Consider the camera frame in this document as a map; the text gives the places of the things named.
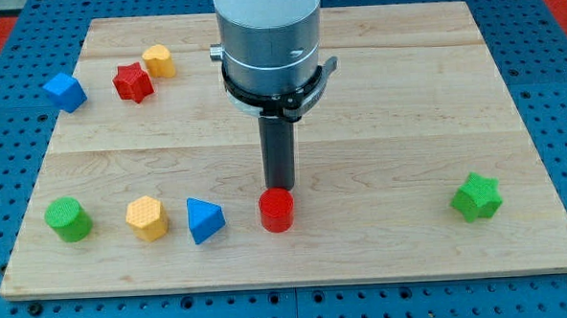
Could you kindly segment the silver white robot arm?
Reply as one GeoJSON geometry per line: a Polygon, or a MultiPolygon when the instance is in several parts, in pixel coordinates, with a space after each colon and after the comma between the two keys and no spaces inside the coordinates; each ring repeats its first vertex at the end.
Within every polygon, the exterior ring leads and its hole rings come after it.
{"type": "Polygon", "coordinates": [[[288,94],[318,65],[321,0],[214,0],[223,71],[247,93],[288,94]]]}

